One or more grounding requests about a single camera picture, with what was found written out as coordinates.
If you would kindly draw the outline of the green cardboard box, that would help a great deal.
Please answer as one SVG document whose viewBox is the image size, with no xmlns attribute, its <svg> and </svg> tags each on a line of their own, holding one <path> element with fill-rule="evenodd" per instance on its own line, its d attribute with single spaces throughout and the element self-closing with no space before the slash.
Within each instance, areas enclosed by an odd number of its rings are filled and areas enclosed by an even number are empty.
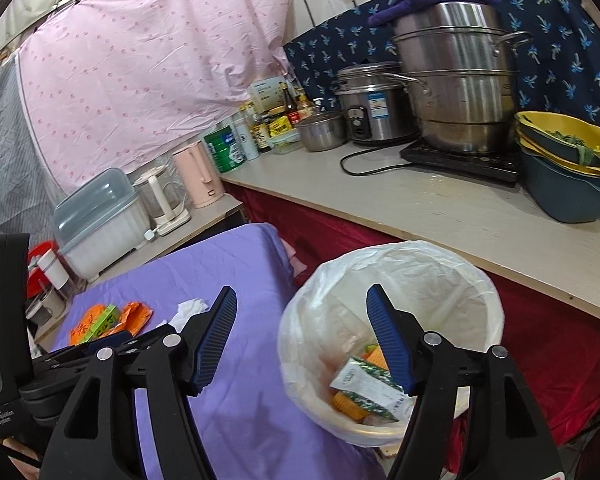
<svg viewBox="0 0 600 480">
<path fill-rule="evenodd" d="M 90 322 L 84 330 L 81 342 L 92 341 L 104 336 L 119 323 L 120 310 L 114 304 L 97 305 L 97 311 L 90 315 Z"/>
</svg>

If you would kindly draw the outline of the orange wrapper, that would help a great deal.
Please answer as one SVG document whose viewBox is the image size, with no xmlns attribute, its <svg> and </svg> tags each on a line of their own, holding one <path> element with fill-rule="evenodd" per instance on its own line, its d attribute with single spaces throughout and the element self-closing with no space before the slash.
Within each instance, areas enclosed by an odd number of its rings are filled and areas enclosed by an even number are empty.
<svg viewBox="0 0 600 480">
<path fill-rule="evenodd" d="M 120 315 L 119 322 L 102 336 L 107 337 L 120 332 L 128 332 L 132 337 L 137 336 L 149 322 L 154 311 L 140 301 L 128 302 Z"/>
</svg>

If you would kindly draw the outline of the white tissue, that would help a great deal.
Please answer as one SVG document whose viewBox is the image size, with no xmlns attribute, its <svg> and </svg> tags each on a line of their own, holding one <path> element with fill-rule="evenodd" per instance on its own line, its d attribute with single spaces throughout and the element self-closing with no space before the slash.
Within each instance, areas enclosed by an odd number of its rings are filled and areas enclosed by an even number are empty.
<svg viewBox="0 0 600 480">
<path fill-rule="evenodd" d="M 210 306 L 200 298 L 189 299 L 178 304 L 178 310 L 172 316 L 169 324 L 173 326 L 178 333 L 186 326 L 190 318 L 196 315 L 206 313 Z"/>
</svg>

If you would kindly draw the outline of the green white milk carton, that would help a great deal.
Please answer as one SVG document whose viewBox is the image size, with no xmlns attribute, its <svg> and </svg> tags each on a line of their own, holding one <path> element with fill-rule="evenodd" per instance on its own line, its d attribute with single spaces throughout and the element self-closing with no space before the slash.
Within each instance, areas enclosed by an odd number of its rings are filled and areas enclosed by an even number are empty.
<svg viewBox="0 0 600 480">
<path fill-rule="evenodd" d="M 393 381 L 388 370 L 360 358 L 348 359 L 329 387 L 358 408 L 390 422 L 405 422 L 413 409 L 414 401 Z"/>
</svg>

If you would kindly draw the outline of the orange printed fruit bag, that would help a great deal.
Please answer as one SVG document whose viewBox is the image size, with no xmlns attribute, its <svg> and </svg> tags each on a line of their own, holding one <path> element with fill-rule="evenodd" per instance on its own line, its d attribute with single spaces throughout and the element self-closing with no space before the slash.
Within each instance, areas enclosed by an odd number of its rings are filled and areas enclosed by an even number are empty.
<svg viewBox="0 0 600 480">
<path fill-rule="evenodd" d="M 103 304 L 91 306 L 81 318 L 81 321 L 70 330 L 69 344 L 77 346 L 83 344 L 92 338 L 92 330 L 96 322 L 104 314 L 106 307 Z"/>
</svg>

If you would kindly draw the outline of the red plastic basin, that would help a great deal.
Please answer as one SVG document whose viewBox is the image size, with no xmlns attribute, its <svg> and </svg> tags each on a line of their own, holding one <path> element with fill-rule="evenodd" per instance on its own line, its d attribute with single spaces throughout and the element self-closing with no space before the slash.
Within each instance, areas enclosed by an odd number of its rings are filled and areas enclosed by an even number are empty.
<svg viewBox="0 0 600 480">
<path fill-rule="evenodd" d="M 50 280 L 46 278 L 44 272 L 38 267 L 38 260 L 48 250 L 58 249 L 58 244 L 54 240 L 44 240 L 41 244 L 34 246 L 28 253 L 28 278 L 27 278 L 27 298 L 32 299 L 50 287 Z"/>
</svg>

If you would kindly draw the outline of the dish box with blue lid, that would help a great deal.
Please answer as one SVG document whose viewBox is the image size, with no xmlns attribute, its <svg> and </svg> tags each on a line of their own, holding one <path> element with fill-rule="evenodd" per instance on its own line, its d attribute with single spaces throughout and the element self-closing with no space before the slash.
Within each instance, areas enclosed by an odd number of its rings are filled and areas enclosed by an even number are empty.
<svg viewBox="0 0 600 480">
<path fill-rule="evenodd" d="M 59 255 L 85 281 L 146 243 L 151 223 L 126 174 L 109 168 L 67 196 L 54 210 Z"/>
</svg>

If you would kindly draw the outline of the white glass kettle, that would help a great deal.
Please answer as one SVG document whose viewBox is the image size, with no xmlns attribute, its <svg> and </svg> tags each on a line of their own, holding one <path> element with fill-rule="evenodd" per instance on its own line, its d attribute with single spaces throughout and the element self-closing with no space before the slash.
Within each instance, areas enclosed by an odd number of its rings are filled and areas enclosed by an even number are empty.
<svg viewBox="0 0 600 480">
<path fill-rule="evenodd" d="M 169 176 L 166 165 L 151 167 L 133 182 L 159 236 L 166 236 L 190 220 L 185 195 Z"/>
</svg>

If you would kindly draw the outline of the black induction cooker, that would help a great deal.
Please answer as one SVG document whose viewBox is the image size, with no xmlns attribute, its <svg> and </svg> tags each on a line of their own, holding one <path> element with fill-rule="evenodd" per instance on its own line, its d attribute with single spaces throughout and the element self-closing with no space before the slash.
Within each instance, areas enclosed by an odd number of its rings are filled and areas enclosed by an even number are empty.
<svg viewBox="0 0 600 480">
<path fill-rule="evenodd" d="M 422 168 L 489 181 L 513 188 L 519 178 L 516 157 L 497 154 L 466 154 L 439 150 L 417 140 L 400 151 L 406 162 Z"/>
</svg>

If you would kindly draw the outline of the green tin can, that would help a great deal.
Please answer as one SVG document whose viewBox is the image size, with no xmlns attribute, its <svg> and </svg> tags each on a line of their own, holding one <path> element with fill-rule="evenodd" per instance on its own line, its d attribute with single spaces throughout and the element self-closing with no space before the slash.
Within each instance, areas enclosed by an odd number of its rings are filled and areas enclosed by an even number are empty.
<svg viewBox="0 0 600 480">
<path fill-rule="evenodd" d="M 204 143 L 220 174 L 226 174 L 236 169 L 246 161 L 242 147 L 236 140 L 230 127 L 208 133 L 204 136 Z"/>
</svg>

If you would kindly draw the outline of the stacked teal yellow basins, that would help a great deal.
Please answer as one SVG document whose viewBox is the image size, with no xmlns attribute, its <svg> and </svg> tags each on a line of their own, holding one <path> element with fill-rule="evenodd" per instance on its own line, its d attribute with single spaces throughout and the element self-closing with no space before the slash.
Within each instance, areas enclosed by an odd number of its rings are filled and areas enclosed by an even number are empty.
<svg viewBox="0 0 600 480">
<path fill-rule="evenodd" d="M 600 127 L 525 110 L 515 116 L 522 183 L 542 211 L 562 223 L 600 218 Z"/>
</svg>

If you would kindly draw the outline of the soy sauce bottle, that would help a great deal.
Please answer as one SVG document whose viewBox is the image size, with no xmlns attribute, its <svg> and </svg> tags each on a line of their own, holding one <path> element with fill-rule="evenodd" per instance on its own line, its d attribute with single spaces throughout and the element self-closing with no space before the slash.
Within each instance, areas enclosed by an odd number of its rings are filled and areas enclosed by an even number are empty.
<svg viewBox="0 0 600 480">
<path fill-rule="evenodd" d="M 254 142 L 256 142 L 258 150 L 261 153 L 271 151 L 271 147 L 268 145 L 268 125 L 264 119 L 257 112 L 253 102 L 249 101 L 245 104 L 245 115 L 249 125 L 251 135 L 253 136 Z"/>
</svg>

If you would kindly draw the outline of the pink dotted curtain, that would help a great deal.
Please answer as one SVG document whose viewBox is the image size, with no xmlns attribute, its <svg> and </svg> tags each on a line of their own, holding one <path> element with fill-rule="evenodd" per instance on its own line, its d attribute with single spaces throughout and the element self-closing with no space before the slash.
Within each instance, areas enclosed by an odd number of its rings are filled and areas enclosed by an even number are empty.
<svg viewBox="0 0 600 480">
<path fill-rule="evenodd" d="M 82 0 L 18 54 L 38 147 L 71 192 L 131 172 L 233 115 L 286 72 L 289 0 Z"/>
</svg>

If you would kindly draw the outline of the steel rice cooker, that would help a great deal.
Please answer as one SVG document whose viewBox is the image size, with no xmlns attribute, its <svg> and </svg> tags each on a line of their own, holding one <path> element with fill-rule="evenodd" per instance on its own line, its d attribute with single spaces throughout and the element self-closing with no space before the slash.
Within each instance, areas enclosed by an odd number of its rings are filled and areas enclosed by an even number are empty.
<svg viewBox="0 0 600 480">
<path fill-rule="evenodd" d="M 400 73 L 398 62 L 351 65 L 338 70 L 335 94 L 349 138 L 355 144 L 397 144 L 418 133 L 404 85 L 386 77 Z"/>
</svg>

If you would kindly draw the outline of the navy floral cloth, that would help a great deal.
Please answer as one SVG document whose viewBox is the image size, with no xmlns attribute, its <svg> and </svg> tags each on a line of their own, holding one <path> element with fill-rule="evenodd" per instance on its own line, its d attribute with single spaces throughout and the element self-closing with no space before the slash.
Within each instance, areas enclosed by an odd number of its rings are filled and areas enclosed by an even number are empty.
<svg viewBox="0 0 600 480">
<path fill-rule="evenodd" d="M 285 44 L 288 61 L 310 98 L 338 107 L 338 70 L 398 57 L 390 26 L 368 21 L 398 0 L 370 0 L 324 21 Z M 582 0 L 500 0 L 498 13 L 508 32 L 531 32 L 531 44 L 517 48 L 514 92 L 522 110 L 562 113 L 600 126 L 600 28 Z"/>
</svg>

